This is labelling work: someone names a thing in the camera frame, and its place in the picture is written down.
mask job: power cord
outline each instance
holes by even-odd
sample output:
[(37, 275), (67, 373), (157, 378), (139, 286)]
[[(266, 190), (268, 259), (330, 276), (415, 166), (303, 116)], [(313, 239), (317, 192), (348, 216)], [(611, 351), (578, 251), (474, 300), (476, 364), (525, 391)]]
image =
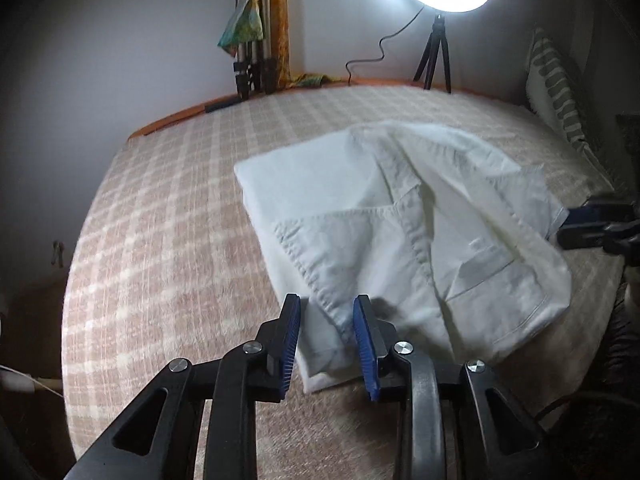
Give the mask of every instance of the power cord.
[(398, 34), (401, 34), (402, 32), (404, 32), (404, 30), (406, 28), (408, 28), (409, 25), (411, 25), (417, 19), (418, 16), (420, 16), (420, 13), (423, 10), (424, 10), (424, 6), (422, 6), (420, 8), (420, 10), (416, 13), (416, 15), (411, 18), (409, 23), (407, 23), (403, 28), (401, 28), (397, 32), (394, 32), (393, 34), (389, 34), (388, 36), (383, 36), (382, 38), (380, 38), (380, 41), (378, 42), (378, 48), (380, 49), (380, 52), (382, 53), (382, 56), (374, 58), (374, 59), (351, 59), (350, 61), (347, 61), (347, 63), (345, 63), (345, 65), (344, 65), (345, 69), (349, 73), (349, 79), (347, 80), (347, 86), (351, 86), (351, 79), (353, 78), (353, 74), (351, 74), (351, 70), (349, 70), (349, 65), (353, 64), (353, 63), (377, 63), (377, 62), (382, 61), (383, 59), (385, 59), (385, 49), (382, 48), (382, 42), (385, 41), (385, 40), (390, 40), (391, 38), (394, 38)]
[(65, 399), (65, 397), (60, 393), (57, 392), (56, 390), (53, 390), (52, 388), (49, 388), (46, 384), (42, 384), (40, 381), (34, 379), (33, 377), (31, 377), (28, 374), (23, 374), (22, 372), (19, 372), (18, 370), (14, 370), (13, 368), (9, 368), (8, 366), (4, 366), (4, 365), (0, 365), (0, 368), (2, 368), (3, 370), (7, 370), (8, 372), (13, 372), (14, 374), (18, 374), (22, 377), (25, 377), (31, 381), (33, 381), (34, 384), (37, 384), (38, 386), (40, 386), (41, 388), (44, 388), (45, 390), (51, 392), (52, 394), (60, 397), (60, 399)]
[(546, 408), (543, 408), (536, 416), (535, 419), (537, 422), (545, 418), (549, 413), (558, 409), (560, 406), (572, 402), (572, 400), (588, 400), (595, 402), (606, 402), (609, 404), (615, 404), (617, 406), (624, 406), (626, 408), (630, 408), (632, 410), (637, 410), (640, 412), (640, 403), (635, 402), (634, 400), (629, 400), (626, 397), (622, 397), (616, 394), (608, 394), (605, 392), (575, 392), (574, 394), (567, 395), (564, 397), (560, 397), (557, 400), (554, 400), (550, 405)]

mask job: beige plaid tablecloth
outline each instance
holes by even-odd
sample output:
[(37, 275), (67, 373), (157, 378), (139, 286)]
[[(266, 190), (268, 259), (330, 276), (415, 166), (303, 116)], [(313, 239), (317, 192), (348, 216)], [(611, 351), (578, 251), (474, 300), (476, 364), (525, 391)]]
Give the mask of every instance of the beige plaid tablecloth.
[[(386, 119), (462, 128), (520, 164), (542, 162), (567, 206), (607, 189), (526, 110), (410, 87), (277, 94), (130, 140), (94, 199), (66, 290), (63, 380), (77, 455), (172, 358), (219, 358), (278, 314), (233, 165)], [(571, 306), (498, 367), (532, 412), (579, 386), (622, 272), (619, 260), (597, 251), (565, 257)], [(391, 478), (394, 409), (368, 402), (359, 383), (305, 396), (294, 372), (287, 400), (260, 404), (257, 417), (260, 478)]]

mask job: tripod stand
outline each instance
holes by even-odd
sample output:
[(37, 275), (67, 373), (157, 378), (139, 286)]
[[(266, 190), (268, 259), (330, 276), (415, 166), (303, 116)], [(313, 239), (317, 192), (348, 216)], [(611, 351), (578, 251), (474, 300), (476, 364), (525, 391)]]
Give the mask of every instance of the tripod stand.
[(414, 81), (420, 81), (422, 72), (426, 67), (427, 73), (424, 78), (424, 89), (431, 90), (431, 83), (433, 82), (433, 73), (436, 70), (436, 61), (438, 60), (438, 51), (442, 44), (442, 58), (444, 60), (444, 79), (447, 86), (447, 92), (451, 93), (451, 68), (449, 65), (449, 43), (447, 43), (447, 36), (444, 30), (444, 16), (442, 14), (436, 14), (435, 20), (433, 20), (433, 28), (429, 35), (429, 41), (422, 54), (422, 59), (418, 65), (418, 70), (415, 73)]

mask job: white garment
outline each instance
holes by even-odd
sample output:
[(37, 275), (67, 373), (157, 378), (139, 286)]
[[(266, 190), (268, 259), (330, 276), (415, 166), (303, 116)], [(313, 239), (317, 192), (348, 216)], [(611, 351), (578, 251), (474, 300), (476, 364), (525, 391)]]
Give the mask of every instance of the white garment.
[(542, 167), (436, 124), (363, 124), (235, 166), (279, 301), (308, 298), (305, 391), (360, 374), (353, 300), (432, 355), (496, 362), (568, 305)]

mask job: pillow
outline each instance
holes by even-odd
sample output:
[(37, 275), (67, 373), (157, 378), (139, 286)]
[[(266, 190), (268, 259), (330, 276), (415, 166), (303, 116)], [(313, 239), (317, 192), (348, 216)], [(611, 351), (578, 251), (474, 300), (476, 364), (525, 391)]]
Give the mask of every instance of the pillow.
[(566, 70), (568, 61), (538, 27), (527, 60), (529, 105), (547, 126), (609, 180), (586, 140), (586, 114), (576, 98), (579, 83)]

